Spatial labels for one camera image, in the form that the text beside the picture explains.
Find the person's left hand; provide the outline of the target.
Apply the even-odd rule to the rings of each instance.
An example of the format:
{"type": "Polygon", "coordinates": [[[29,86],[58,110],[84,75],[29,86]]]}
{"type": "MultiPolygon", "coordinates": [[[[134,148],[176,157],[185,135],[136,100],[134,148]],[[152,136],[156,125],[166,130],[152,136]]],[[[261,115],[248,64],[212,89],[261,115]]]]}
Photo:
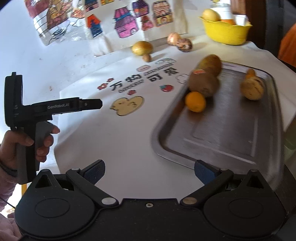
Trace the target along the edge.
{"type": "Polygon", "coordinates": [[[18,168],[18,155],[26,156],[23,154],[26,148],[33,148],[33,162],[37,160],[38,163],[45,162],[49,153],[50,147],[54,143],[52,134],[60,133],[57,126],[44,138],[41,147],[37,150],[33,147],[35,143],[28,134],[23,131],[7,131],[4,134],[3,141],[1,142],[1,176],[12,176],[9,172],[15,172],[18,168]]]}

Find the person's right hand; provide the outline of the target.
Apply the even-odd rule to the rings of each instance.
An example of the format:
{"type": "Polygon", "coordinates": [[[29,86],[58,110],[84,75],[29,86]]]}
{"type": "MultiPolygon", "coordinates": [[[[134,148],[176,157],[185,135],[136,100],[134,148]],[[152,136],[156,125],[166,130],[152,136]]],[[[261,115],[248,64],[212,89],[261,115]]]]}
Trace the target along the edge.
{"type": "Polygon", "coordinates": [[[1,214],[0,218],[0,240],[1,241],[18,241],[22,234],[15,222],[15,213],[10,213],[8,217],[1,214]]]}

